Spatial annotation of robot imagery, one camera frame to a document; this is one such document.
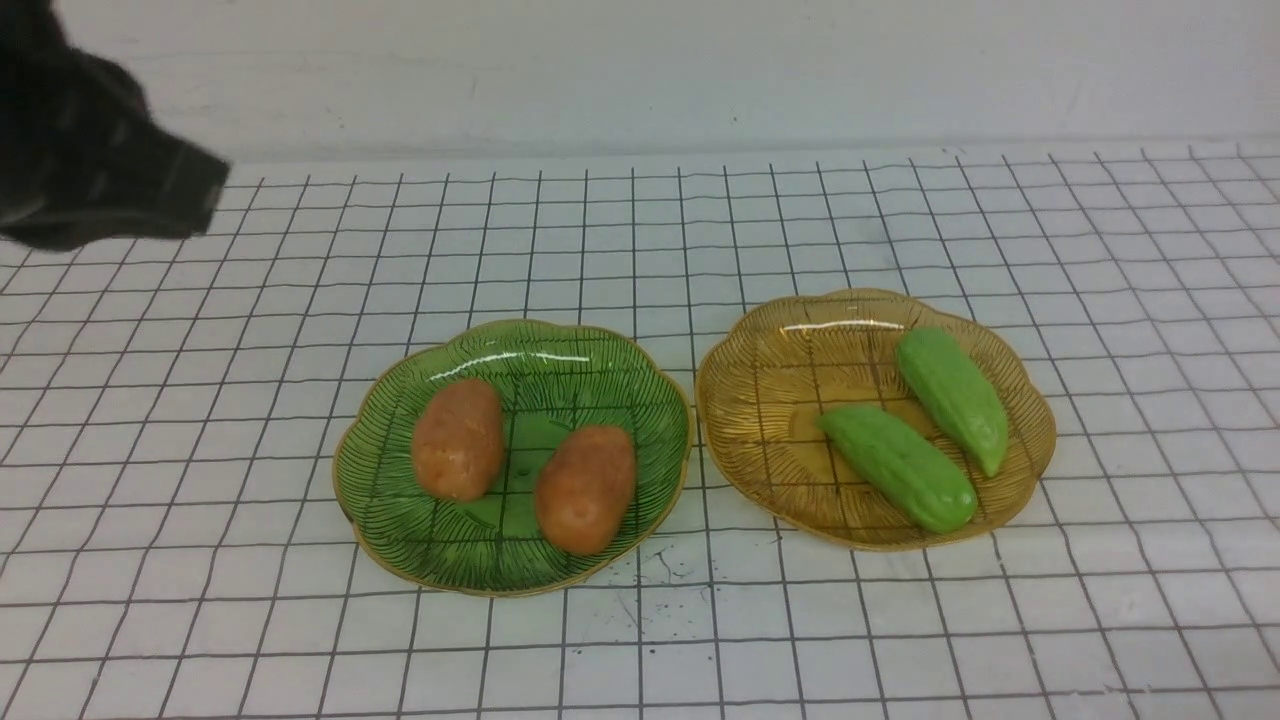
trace scalloped plate rim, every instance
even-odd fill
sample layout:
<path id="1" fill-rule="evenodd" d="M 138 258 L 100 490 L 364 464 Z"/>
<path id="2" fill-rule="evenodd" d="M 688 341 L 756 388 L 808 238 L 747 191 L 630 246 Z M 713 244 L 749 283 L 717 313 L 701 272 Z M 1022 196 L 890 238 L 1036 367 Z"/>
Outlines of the scalloped plate rim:
<path id="1" fill-rule="evenodd" d="M 367 407 L 369 406 L 369 401 L 372 397 L 374 391 L 378 389 L 378 386 L 380 386 L 401 365 L 403 365 L 403 364 L 406 364 L 406 363 L 408 363 L 408 361 L 411 361 L 415 357 L 419 357 L 421 355 L 428 355 L 430 352 L 442 351 L 442 350 L 444 350 L 444 348 L 447 348 L 447 347 L 449 347 L 449 346 L 452 346 L 452 345 L 454 345 L 454 343 L 465 340 L 467 336 L 474 334 L 474 333 L 476 333 L 479 331 L 493 329 L 493 328 L 497 328 L 499 325 L 531 325 L 531 327 L 550 328 L 550 329 L 557 329 L 557 331 L 567 331 L 567 329 L 577 328 L 577 329 L 600 332 L 600 333 L 604 333 L 604 334 L 608 334 L 608 336 L 613 336 L 613 337 L 616 337 L 616 338 L 618 338 L 618 340 L 621 340 L 623 342 L 630 343 L 631 347 L 636 352 L 640 354 L 640 357 L 644 357 L 644 360 L 649 364 L 649 369 L 653 370 L 653 373 L 655 375 L 658 375 L 659 378 L 662 378 L 672 389 L 676 391 L 676 395 L 680 397 L 681 402 L 684 404 L 685 427 L 687 428 L 687 433 L 685 434 L 685 452 L 684 452 L 684 455 L 681 456 L 681 460 L 680 460 L 680 483 L 677 486 L 676 492 L 672 493 L 671 500 L 667 502 L 667 506 L 663 507 L 662 512 L 658 514 L 657 519 L 653 521 L 653 524 L 650 524 L 646 530 L 639 533 L 632 543 L 627 544 L 621 551 L 613 553 L 607 560 L 603 560 L 599 564 L 596 564 L 596 565 L 594 565 L 594 566 L 591 566 L 591 568 L 589 568 L 586 570 L 582 570 L 581 573 L 576 573 L 573 575 L 570 575 L 568 578 L 563 578 L 559 582 L 556 582 L 556 583 L 552 583 L 552 584 L 547 584 L 547 585 L 539 585 L 536 588 L 522 588 L 522 589 L 517 589 L 517 591 L 485 591 L 485 589 L 476 589 L 476 588 L 468 588 L 468 587 L 447 585 L 447 584 L 443 584 L 443 583 L 424 582 L 422 578 L 415 578 L 415 577 L 410 575 L 408 573 L 403 573 L 403 571 L 401 571 L 397 568 L 392 568 L 385 560 L 383 560 L 383 557 L 378 552 L 375 552 L 369 546 L 369 541 L 365 539 L 365 536 L 364 536 L 364 533 L 360 529 L 360 521 L 356 520 L 356 518 L 347 510 L 347 506 L 343 503 L 342 491 L 339 489 L 339 483 L 338 483 L 338 457 L 342 455 L 343 448 L 347 445 L 347 439 L 351 436 L 351 432 L 353 429 L 356 429 L 356 427 L 358 427 L 360 423 L 365 419 L 366 411 L 369 409 Z M 372 384 L 369 386 L 369 389 L 365 392 L 365 397 L 360 401 L 360 409 L 356 411 L 355 419 L 352 419 L 351 424 L 342 433 L 342 438 L 338 441 L 338 445 L 334 448 L 333 460 L 332 460 L 333 466 L 330 469 L 330 482 L 333 484 L 334 497 L 338 501 L 338 507 L 342 510 L 343 516 L 351 524 L 351 530 L 352 530 L 352 534 L 356 538 L 356 544 L 358 544 L 360 548 L 365 552 L 365 555 L 369 556 L 369 559 L 372 560 L 375 564 L 378 564 L 378 566 L 380 566 L 383 570 L 387 570 L 388 573 L 390 573 L 392 575 L 396 575 L 397 578 L 399 578 L 402 580 L 406 580 L 408 583 L 412 583 L 412 584 L 422 587 L 422 588 L 434 589 L 434 591 L 456 592 L 456 593 L 460 593 L 460 594 L 467 594 L 467 596 L 474 596 L 474 597 L 527 597 L 527 596 L 534 596 L 534 594 L 543 594 L 543 593 L 548 593 L 548 592 L 554 592 L 554 591 L 558 591 L 561 588 L 566 588 L 566 587 L 581 583 L 582 580 L 585 580 L 585 579 L 590 578 L 591 575 L 599 573 L 600 570 L 608 568 L 609 565 L 612 565 L 613 562 L 616 562 L 617 560 L 620 560 L 623 555 L 626 555 L 626 553 L 631 552 L 632 550 L 635 550 L 636 547 L 639 547 L 640 543 L 643 543 L 654 532 L 657 532 L 657 529 L 671 515 L 672 510 L 676 509 L 676 503 L 680 502 L 680 498 L 681 498 L 681 496 L 685 492 L 685 483 L 689 482 L 689 459 L 692 455 L 694 445 L 695 445 L 696 439 L 698 439 L 698 425 L 696 425 L 696 419 L 694 416 L 692 404 L 689 400 L 689 395 L 685 392 L 685 389 L 682 387 L 680 387 L 680 383 L 677 383 L 671 375 L 668 375 L 662 368 L 658 366 L 658 364 L 654 361 L 653 356 L 649 355 L 649 351 L 646 351 L 644 347 L 641 347 L 639 342 L 636 342 L 636 341 L 626 337 L 625 334 L 622 334 L 622 333 L 620 333 L 617 331 L 611 331 L 608 328 L 602 328 L 602 327 L 598 327 L 598 325 L 584 325 L 584 324 L 572 324 L 572 325 L 570 325 L 570 324 L 552 323 L 552 322 L 548 322 L 548 320 L 536 320 L 536 319 L 531 319 L 531 318 L 506 318 L 506 319 L 500 319 L 500 320 L 490 320 L 488 323 L 481 323 L 479 325 L 467 328 L 467 329 L 460 332 L 458 334 L 451 337 L 449 340 L 447 340 L 447 341 L 444 341 L 444 342 L 442 342 L 439 345 L 433 345 L 431 347 L 424 347 L 424 348 L 421 348 L 421 350 L 419 350 L 416 352 L 411 352 L 411 354 L 406 355 L 404 357 L 401 357 L 399 360 L 397 360 L 396 363 L 393 363 L 389 368 L 387 368 L 387 370 L 384 370 L 380 375 L 378 375 L 378 378 L 372 382 Z"/>
<path id="2" fill-rule="evenodd" d="M 1046 454 L 1044 460 L 1041 461 L 1041 462 L 1037 462 L 1037 465 L 1033 465 L 1036 482 L 1025 483 L 1027 489 L 1021 495 L 1018 496 L 1018 501 L 1011 506 L 1014 509 L 1012 512 L 1010 512 L 1009 518 L 1006 518 L 1004 521 L 1001 521 L 998 524 L 993 524 L 991 527 L 991 529 L 995 530 L 995 529 L 998 529 L 998 528 L 1001 528 L 1004 525 L 1007 525 L 1009 521 L 1012 520 L 1019 512 L 1021 512 L 1027 507 L 1027 505 L 1030 502 L 1032 497 L 1036 495 L 1036 487 L 1039 484 L 1041 478 L 1044 475 L 1044 471 L 1048 469 L 1050 462 L 1052 462 L 1052 460 L 1053 460 L 1053 454 L 1057 451 L 1057 418 L 1053 416 L 1053 407 L 1048 404 L 1048 398 L 1046 398 L 1044 393 L 1042 393 L 1039 391 L 1039 388 L 1037 388 L 1036 384 L 1032 382 L 1030 374 L 1027 372 L 1027 366 L 1023 363 L 1023 359 L 1018 355 L 1018 352 L 1012 348 L 1012 346 L 1010 346 L 1005 341 L 1005 338 L 1000 337 L 998 333 L 996 333 L 991 328 L 983 325 L 982 323 L 977 323 L 974 320 L 970 320 L 969 318 L 963 318 L 960 315 L 956 315 L 956 314 L 952 314 L 952 313 L 947 313 L 945 310 L 938 310 L 938 309 L 933 307 L 932 305 L 924 302 L 923 300 L 918 300 L 915 297 L 911 297 L 910 295 L 904 295 L 901 292 L 896 292 L 896 291 L 892 291 L 892 290 L 883 290 L 883 288 L 878 288 L 878 287 L 850 287 L 850 288 L 844 288 L 844 290 L 836 290 L 836 291 L 832 291 L 832 292 L 826 292 L 826 293 L 822 293 L 822 295 L 788 295 L 788 296 L 783 296 L 783 297 L 774 297 L 773 300 L 769 300 L 768 302 L 762 302 L 760 305 L 756 305 L 755 307 L 748 310 L 741 318 L 739 318 L 733 323 L 733 325 L 730 328 L 730 331 L 727 333 L 724 333 L 724 337 L 721 338 L 719 342 L 717 342 L 716 345 L 713 345 L 712 348 L 707 351 L 707 355 L 703 356 L 703 361 L 699 364 L 699 370 L 701 370 L 703 368 L 705 368 L 708 360 L 710 360 L 717 352 L 721 352 L 723 350 L 723 347 L 727 343 L 728 338 L 733 333 L 741 331 L 748 324 L 748 322 L 751 319 L 753 315 L 760 314 L 762 311 L 764 311 L 768 307 L 772 307 L 772 306 L 776 306 L 776 305 L 782 305 L 782 304 L 796 302 L 796 301 L 800 301 L 803 304 L 803 302 L 810 302 L 810 301 L 818 301 L 818 300 L 836 300 L 836 299 L 841 299 L 841 297 L 847 297 L 847 299 L 852 300 L 852 296 L 856 296 L 856 295 L 879 295 L 879 296 L 883 296 L 883 297 L 887 297 L 887 299 L 899 300 L 899 301 L 902 301 L 902 302 L 916 305 L 916 306 L 919 306 L 924 311 L 924 314 L 927 316 L 945 318 L 945 319 L 955 320 L 955 322 L 959 322 L 959 323 L 964 323 L 966 325 L 973 325 L 980 333 L 983 333 L 986 336 L 989 336 L 992 340 L 995 340 L 1000 345 L 1000 347 L 1002 347 L 1009 355 L 1011 355 L 1012 357 L 1015 357 L 1018 360 L 1018 377 L 1016 377 L 1016 379 L 1021 380 L 1021 383 L 1027 387 L 1028 392 L 1030 392 L 1034 396 L 1034 401 L 1037 404 L 1039 404 L 1046 410 L 1046 415 L 1048 416 L 1048 423 L 1050 423 L 1050 430 L 1051 430 L 1050 432 L 1050 438 L 1051 439 L 1050 439 L 1050 446 L 1048 446 L 1050 451 Z M 701 411 L 703 407 L 704 407 L 704 402 L 703 402 L 704 391 L 703 391 L 703 388 L 705 387 L 705 384 L 704 384 L 704 382 L 703 382 L 701 378 L 703 378 L 703 373 L 701 372 L 696 373 L 695 377 L 694 377 L 694 401 L 698 404 L 696 405 L 698 409 L 699 409 L 698 418 L 699 418 L 700 423 L 707 428 L 707 432 L 710 433 L 710 419 L 707 416 L 707 413 Z M 974 537 L 978 537 L 978 536 L 973 536 L 973 534 L 965 536 L 965 534 L 959 534 L 959 533 L 948 533 L 946 536 L 925 536 L 924 539 L 918 541 L 918 542 L 901 542 L 901 543 L 893 543 L 892 546 L 890 546 L 890 544 L 884 544 L 884 543 L 869 543 L 869 542 L 852 541 L 852 539 L 841 538 L 841 537 L 837 537 L 837 536 L 822 532 L 822 530 L 819 530 L 817 528 L 810 527 L 808 523 L 804 523 L 804 521 L 801 521 L 801 520 L 799 520 L 799 519 L 796 519 L 796 518 L 794 518 L 791 515 L 787 515 L 786 512 L 783 512 L 781 510 L 776 510 L 776 509 L 771 507 L 769 505 L 767 505 L 764 502 L 760 502 L 759 500 L 756 500 L 755 497 L 753 497 L 750 492 L 748 492 L 746 489 L 742 488 L 742 484 L 740 483 L 740 480 L 737 480 L 728 471 L 726 471 L 724 462 L 721 460 L 719 452 L 717 452 L 714 445 L 710 443 L 710 442 L 708 442 L 705 445 L 707 445 L 707 452 L 708 452 L 708 455 L 710 455 L 712 462 L 721 471 L 721 475 L 723 475 L 724 479 L 728 480 L 728 483 L 731 486 L 733 486 L 733 488 L 737 489 L 748 501 L 750 501 L 756 507 L 764 510 L 769 515 L 773 515 L 774 518 L 778 518 L 780 520 L 785 520 L 788 524 L 791 524 L 792 527 L 795 527 L 795 528 L 797 528 L 800 530 L 804 530 L 805 533 L 813 534 L 815 537 L 820 537 L 820 538 L 827 539 L 829 542 L 833 542 L 833 543 L 837 543 L 837 544 L 841 544 L 841 546 L 845 546 L 845 547 L 850 547 L 850 548 L 854 548 L 854 550 L 861 550 L 861 551 L 869 551 L 869 552 L 904 552 L 904 551 L 910 551 L 910 550 L 920 550 L 920 548 L 925 548 L 925 547 L 954 544 L 954 543 L 969 541 L 969 539 L 973 539 Z"/>

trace table surface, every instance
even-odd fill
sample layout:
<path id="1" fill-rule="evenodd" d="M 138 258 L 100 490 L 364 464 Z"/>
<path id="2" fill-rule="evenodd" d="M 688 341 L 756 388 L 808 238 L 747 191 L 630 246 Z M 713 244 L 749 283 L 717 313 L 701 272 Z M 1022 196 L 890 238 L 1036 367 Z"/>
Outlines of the table surface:
<path id="1" fill-rule="evenodd" d="M 1280 147 L 242 168 L 211 234 L 0 247 L 10 720 L 1230 720 L 1280 706 Z M 991 536 L 867 553 L 699 442 L 672 516 L 549 594 L 424 592 L 329 482 L 370 383 L 498 318 L 690 388 L 763 301 L 995 328 L 1061 438 Z"/>

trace white wall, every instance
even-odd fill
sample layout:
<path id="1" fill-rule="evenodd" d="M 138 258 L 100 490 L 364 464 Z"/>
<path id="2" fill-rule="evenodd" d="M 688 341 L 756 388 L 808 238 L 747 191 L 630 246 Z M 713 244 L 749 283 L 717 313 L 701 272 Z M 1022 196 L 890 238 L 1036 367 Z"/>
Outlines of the white wall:
<path id="1" fill-rule="evenodd" d="M 237 159 L 1280 133 L 1280 0 L 60 0 Z"/>

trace green glass plate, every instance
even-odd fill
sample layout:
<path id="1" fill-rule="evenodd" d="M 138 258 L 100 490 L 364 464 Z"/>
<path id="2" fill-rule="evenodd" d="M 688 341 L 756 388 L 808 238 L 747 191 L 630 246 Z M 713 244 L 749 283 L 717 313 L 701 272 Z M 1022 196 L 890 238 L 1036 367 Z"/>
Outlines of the green glass plate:
<path id="1" fill-rule="evenodd" d="M 483 378 L 502 396 L 507 462 L 476 501 L 422 492 L 410 461 L 431 396 Z M 577 557 L 541 537 L 538 471 L 575 428 L 618 425 L 636 447 L 636 497 L 613 543 Z M 671 512 L 685 486 L 694 423 L 680 386 L 611 331 L 499 320 L 390 368 L 365 397 L 333 459 L 333 486 L 356 539 L 387 570 L 431 588 L 532 594 L 582 580 L 626 553 Z"/>

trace amber glass plate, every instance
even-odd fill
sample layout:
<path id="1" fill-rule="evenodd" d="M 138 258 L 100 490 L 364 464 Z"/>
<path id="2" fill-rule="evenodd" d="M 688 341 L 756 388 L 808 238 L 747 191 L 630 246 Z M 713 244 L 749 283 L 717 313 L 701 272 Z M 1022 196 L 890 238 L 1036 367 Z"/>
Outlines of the amber glass plate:
<path id="1" fill-rule="evenodd" d="M 916 325 L 948 331 L 996 386 L 1010 425 L 997 477 L 983 477 L 904 383 L 893 352 Z M 801 529 L 863 550 L 942 544 L 1004 525 L 1030 500 L 1057 443 L 1048 402 L 1000 336 L 883 290 L 751 310 L 703 360 L 695 393 L 712 459 L 733 487 Z M 978 491 L 973 520 L 942 536 L 922 530 L 859 478 L 814 423 L 851 402 L 881 404 L 964 468 Z"/>

